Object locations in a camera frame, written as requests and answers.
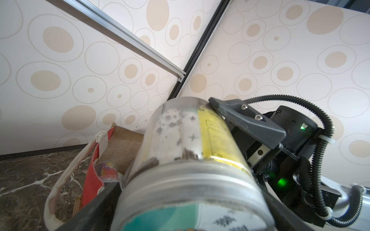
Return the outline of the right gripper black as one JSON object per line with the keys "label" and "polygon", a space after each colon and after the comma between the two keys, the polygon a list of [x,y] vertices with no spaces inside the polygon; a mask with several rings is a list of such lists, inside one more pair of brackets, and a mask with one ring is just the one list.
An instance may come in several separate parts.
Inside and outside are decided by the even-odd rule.
{"label": "right gripper black", "polygon": [[318,213],[332,209],[340,197],[321,181],[322,159],[333,134],[330,117],[315,105],[305,108],[322,125],[286,106],[260,114],[240,99],[211,97],[210,106],[226,119],[232,137],[260,184],[304,223],[323,227]]}

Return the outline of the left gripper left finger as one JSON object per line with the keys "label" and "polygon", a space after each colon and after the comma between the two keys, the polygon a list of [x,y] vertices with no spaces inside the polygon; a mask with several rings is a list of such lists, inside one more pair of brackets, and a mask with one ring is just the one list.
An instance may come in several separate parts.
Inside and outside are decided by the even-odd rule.
{"label": "left gripper left finger", "polygon": [[120,184],[118,182],[110,183],[91,202],[57,230],[109,231],[120,194]]}

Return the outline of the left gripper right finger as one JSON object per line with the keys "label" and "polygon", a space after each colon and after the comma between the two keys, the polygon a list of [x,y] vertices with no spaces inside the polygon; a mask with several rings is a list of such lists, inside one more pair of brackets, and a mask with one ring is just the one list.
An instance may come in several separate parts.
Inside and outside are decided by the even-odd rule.
{"label": "left gripper right finger", "polygon": [[267,189],[263,187],[260,187],[260,189],[278,231],[314,231],[289,208],[272,196]]}

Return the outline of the wide jar pineapple lid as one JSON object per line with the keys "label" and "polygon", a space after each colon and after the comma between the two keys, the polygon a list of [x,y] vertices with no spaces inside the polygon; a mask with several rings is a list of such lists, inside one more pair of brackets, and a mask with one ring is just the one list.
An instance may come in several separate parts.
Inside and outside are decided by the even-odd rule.
{"label": "wide jar pineapple lid", "polygon": [[113,231],[272,231],[275,222],[225,121],[195,97],[149,120]]}

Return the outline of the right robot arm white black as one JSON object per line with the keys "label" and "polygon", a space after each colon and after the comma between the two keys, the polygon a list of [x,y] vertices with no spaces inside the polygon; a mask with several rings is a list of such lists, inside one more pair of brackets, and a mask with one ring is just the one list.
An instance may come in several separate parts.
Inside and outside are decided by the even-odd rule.
{"label": "right robot arm white black", "polygon": [[370,100],[332,94],[329,112],[272,94],[210,98],[226,119],[257,182],[284,213],[331,228],[370,228]]}

